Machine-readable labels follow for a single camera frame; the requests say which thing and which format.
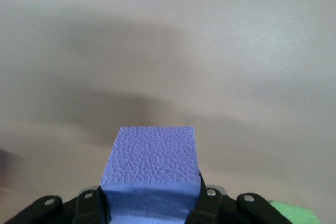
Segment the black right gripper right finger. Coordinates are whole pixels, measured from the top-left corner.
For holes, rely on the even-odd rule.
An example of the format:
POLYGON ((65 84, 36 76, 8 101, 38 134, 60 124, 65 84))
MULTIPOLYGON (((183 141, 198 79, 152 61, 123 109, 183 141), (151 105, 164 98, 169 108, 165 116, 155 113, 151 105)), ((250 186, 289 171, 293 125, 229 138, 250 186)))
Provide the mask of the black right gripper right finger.
POLYGON ((186 223, 286 223, 287 218, 256 193, 240 194, 236 200, 219 189, 207 187, 201 174, 189 175, 198 198, 186 223))

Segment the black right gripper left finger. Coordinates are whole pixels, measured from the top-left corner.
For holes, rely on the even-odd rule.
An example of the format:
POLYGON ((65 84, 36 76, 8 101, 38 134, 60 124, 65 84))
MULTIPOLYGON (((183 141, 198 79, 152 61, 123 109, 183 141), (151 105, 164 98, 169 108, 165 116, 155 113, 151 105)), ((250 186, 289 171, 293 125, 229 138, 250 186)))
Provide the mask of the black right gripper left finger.
POLYGON ((43 196, 6 223, 109 223, 110 220, 105 194, 100 187, 93 187, 68 202, 56 195, 43 196))

